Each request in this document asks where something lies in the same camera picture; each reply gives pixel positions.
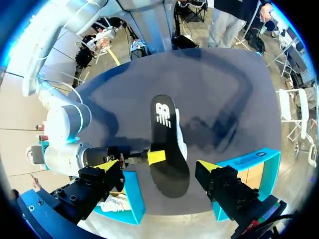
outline new balance logo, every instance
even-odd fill
[[[161,103],[156,103],[156,121],[166,125],[170,128],[170,121],[169,119],[169,108],[167,105],[162,105]]]

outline white chair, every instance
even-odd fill
[[[298,92],[300,97],[300,107],[301,107],[301,119],[296,120],[293,119],[291,116],[291,109],[290,109],[290,96],[289,92]],[[281,109],[281,122],[294,122],[296,124],[295,128],[288,134],[287,138],[289,138],[292,142],[294,142],[298,136],[300,135],[302,139],[307,138],[307,140],[310,143],[310,150],[308,154],[308,163],[316,167],[317,164],[315,160],[312,159],[312,153],[316,151],[316,145],[314,143],[314,140],[312,137],[307,134],[307,122],[309,119],[309,109],[308,109],[308,101],[307,101],[307,95],[304,89],[296,89],[296,90],[283,90],[279,89],[276,93],[279,95],[279,101],[280,101],[280,109]],[[297,129],[300,128],[301,131],[295,137],[292,139],[290,136],[291,134]]]
[[[291,117],[291,110],[290,110],[290,96],[288,92],[298,92],[300,97],[300,106],[301,106],[301,119],[293,119]],[[294,122],[296,124],[301,123],[301,138],[306,138],[307,133],[307,122],[309,120],[309,109],[308,109],[308,101],[307,101],[307,95],[304,89],[296,89],[296,90],[283,90],[279,89],[276,93],[279,94],[279,100],[280,100],[280,109],[281,109],[281,122]]]

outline yellow tag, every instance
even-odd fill
[[[165,151],[164,150],[155,151],[155,152],[148,151],[148,160],[149,160],[149,165],[166,160]]]
[[[113,164],[115,164],[117,161],[119,161],[118,159],[116,160],[113,160],[111,162],[107,162],[107,163],[102,163],[100,165],[97,165],[97,166],[93,166],[93,168],[101,168],[101,169],[104,169],[105,172],[108,171],[112,166]]]
[[[198,160],[198,162],[200,162],[209,172],[211,172],[213,169],[216,169],[216,168],[222,168],[221,166],[218,166],[213,163],[208,163],[203,160]]]

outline black insole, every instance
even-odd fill
[[[159,95],[151,103],[151,152],[165,151],[165,161],[150,165],[154,183],[169,198],[183,196],[189,186],[189,168],[178,147],[173,100]]]

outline gray table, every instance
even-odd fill
[[[211,210],[196,181],[195,162],[218,162],[263,147],[281,150],[281,121],[275,89],[262,57],[255,52],[196,48],[160,53],[111,69],[77,88],[92,111],[92,123],[79,133],[94,147],[150,147],[150,104],[154,96],[173,98],[188,147],[188,192],[163,196],[149,166],[136,171],[152,215],[183,215]]]

